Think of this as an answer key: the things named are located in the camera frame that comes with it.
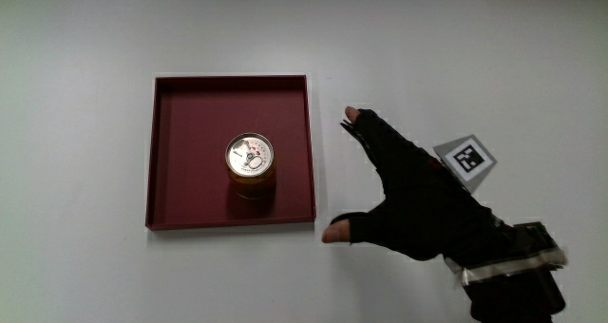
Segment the person's right hand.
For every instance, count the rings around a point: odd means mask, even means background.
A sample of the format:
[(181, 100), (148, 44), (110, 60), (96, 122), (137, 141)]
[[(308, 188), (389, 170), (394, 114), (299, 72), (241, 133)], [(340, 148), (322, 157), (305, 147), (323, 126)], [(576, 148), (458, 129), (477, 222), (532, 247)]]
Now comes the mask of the person's right hand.
[(500, 221), (434, 157), (370, 109), (345, 109), (343, 127), (364, 147), (385, 198), (369, 212), (332, 220), (325, 243), (367, 242), (416, 260), (438, 255), (461, 265), (482, 263), (512, 244)]

